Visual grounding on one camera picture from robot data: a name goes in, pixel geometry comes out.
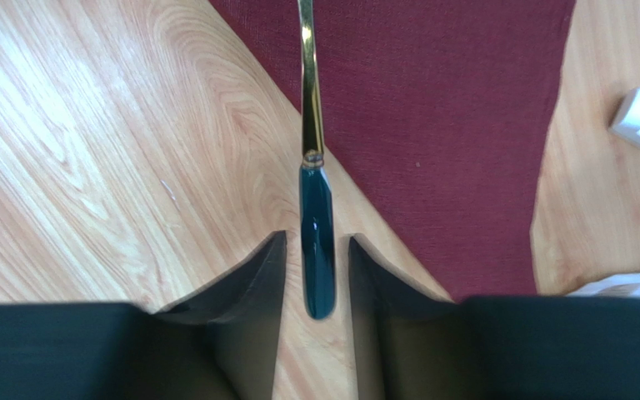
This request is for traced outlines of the gold spoon green handle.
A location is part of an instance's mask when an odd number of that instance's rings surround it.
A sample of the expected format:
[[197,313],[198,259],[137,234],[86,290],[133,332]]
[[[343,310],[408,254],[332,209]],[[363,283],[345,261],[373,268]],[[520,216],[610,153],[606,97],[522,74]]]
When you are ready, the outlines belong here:
[[300,236],[307,314],[329,317],[336,304],[333,200],[324,169],[323,115],[318,80],[313,1],[299,0],[302,79],[302,163],[299,168]]

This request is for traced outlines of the dark red cloth napkin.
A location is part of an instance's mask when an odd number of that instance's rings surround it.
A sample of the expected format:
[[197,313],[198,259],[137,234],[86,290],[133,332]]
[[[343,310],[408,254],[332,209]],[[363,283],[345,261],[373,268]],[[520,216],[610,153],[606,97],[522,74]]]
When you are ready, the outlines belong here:
[[316,1],[325,142],[456,300],[533,295],[572,1]]

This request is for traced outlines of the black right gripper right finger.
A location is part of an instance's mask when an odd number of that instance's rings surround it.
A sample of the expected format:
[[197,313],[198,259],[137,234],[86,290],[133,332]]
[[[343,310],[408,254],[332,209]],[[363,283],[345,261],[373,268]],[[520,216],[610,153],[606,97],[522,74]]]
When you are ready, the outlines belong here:
[[348,241],[361,399],[640,399],[640,299],[440,301]]

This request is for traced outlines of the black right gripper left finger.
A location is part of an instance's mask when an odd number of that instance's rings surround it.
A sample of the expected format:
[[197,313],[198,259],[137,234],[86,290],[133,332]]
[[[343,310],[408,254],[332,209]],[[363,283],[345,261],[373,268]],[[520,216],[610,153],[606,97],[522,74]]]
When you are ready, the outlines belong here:
[[269,399],[287,236],[158,312],[0,304],[0,399]]

